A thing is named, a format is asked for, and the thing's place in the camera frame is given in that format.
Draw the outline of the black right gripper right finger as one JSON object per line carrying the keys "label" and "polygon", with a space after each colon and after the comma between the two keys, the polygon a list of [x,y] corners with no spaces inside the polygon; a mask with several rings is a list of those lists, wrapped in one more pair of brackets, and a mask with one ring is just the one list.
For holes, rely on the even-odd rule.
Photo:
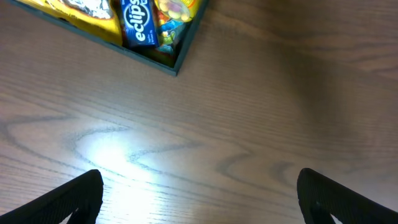
{"label": "black right gripper right finger", "polygon": [[341,223],[397,223],[397,212],[310,168],[299,173],[297,195],[306,224],[334,223],[334,218]]}

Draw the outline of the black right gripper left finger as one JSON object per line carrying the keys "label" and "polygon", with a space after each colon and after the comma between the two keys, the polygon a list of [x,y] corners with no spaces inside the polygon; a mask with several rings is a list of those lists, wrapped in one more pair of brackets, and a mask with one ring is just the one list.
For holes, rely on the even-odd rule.
{"label": "black right gripper left finger", "polygon": [[103,180],[92,169],[35,200],[1,215],[1,223],[95,223],[103,203]]}

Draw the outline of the yellow nuts snack bag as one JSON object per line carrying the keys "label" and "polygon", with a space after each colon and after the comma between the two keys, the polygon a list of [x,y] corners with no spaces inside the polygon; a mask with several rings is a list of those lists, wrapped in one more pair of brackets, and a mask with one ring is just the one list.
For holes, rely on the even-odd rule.
{"label": "yellow nuts snack bag", "polygon": [[107,42],[123,44],[112,0],[19,0]]}

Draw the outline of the green Haribo worms bag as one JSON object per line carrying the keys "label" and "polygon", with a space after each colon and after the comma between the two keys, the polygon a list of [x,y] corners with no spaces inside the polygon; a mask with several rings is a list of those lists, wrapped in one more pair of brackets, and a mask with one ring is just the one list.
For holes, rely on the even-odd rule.
{"label": "green Haribo worms bag", "polygon": [[168,67],[174,67],[178,45],[185,37],[190,23],[171,19],[157,11],[156,25],[159,46],[139,48],[137,52]]}

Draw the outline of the blue Eclipse mints tin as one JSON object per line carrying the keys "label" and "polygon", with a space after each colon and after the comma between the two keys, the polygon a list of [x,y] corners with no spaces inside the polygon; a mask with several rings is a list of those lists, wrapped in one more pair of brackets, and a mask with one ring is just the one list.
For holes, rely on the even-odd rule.
{"label": "blue Eclipse mints tin", "polygon": [[120,0],[120,5],[128,47],[158,47],[152,1]]}

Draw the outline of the yellow Mentos gum bottle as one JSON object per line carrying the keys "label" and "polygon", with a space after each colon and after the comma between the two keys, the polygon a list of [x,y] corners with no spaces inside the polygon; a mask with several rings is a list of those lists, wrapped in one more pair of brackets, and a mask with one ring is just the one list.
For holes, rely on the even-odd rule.
{"label": "yellow Mentos gum bottle", "polygon": [[196,16],[203,0],[155,0],[158,10],[165,16],[190,22]]}

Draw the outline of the black gift box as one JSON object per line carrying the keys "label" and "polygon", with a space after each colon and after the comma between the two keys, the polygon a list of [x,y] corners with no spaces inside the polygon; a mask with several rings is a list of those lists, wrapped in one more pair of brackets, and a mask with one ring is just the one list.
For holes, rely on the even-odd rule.
{"label": "black gift box", "polygon": [[[191,20],[190,26],[187,30],[187,33],[185,34],[185,37],[180,41],[180,44],[178,45],[178,56],[177,59],[175,61],[174,67],[168,67],[162,63],[156,62],[146,56],[141,55],[140,53],[137,52],[137,50],[139,48],[143,48],[143,47],[133,47],[130,48],[127,45],[127,40],[126,40],[126,36],[124,33],[124,24],[123,24],[123,18],[122,18],[122,12],[121,12],[121,5],[120,5],[120,1],[113,1],[113,6],[114,6],[114,10],[116,11],[117,15],[118,15],[118,19],[119,19],[119,24],[121,27],[121,31],[122,31],[122,38],[123,38],[123,44],[122,45],[116,45],[113,44],[111,42],[107,42],[105,40],[103,40],[100,37],[97,37],[95,35],[91,35],[73,25],[71,25],[69,22],[64,21],[62,19],[58,19],[56,17],[51,16],[50,14],[47,14],[43,11],[40,11],[28,4],[24,4],[23,2],[20,1],[14,1],[14,4],[25,9],[26,11],[41,17],[42,19],[45,19],[53,24],[56,24],[60,27],[63,27],[65,29],[70,30],[71,32],[74,32],[76,34],[79,34],[81,36],[86,37],[87,39],[92,40],[93,42],[97,42],[109,49],[112,49],[114,51],[117,51],[121,54],[124,54],[130,58],[133,58],[134,60],[140,61],[142,63],[146,63],[148,65],[150,65],[151,67],[155,67],[158,68],[159,70],[169,73],[173,76],[176,76],[182,66],[182,63],[185,59],[185,56],[190,48],[190,45],[192,43],[192,40],[195,36],[195,33],[198,29],[198,26],[200,24],[200,21],[205,13],[205,9],[207,7],[207,1],[203,1],[198,13],[196,14],[196,16],[193,18],[193,20]],[[153,13],[154,13],[154,20],[155,20],[155,25],[156,25],[156,15],[157,15],[157,11],[158,8],[155,5],[155,2],[152,1],[152,7],[153,7]]]}

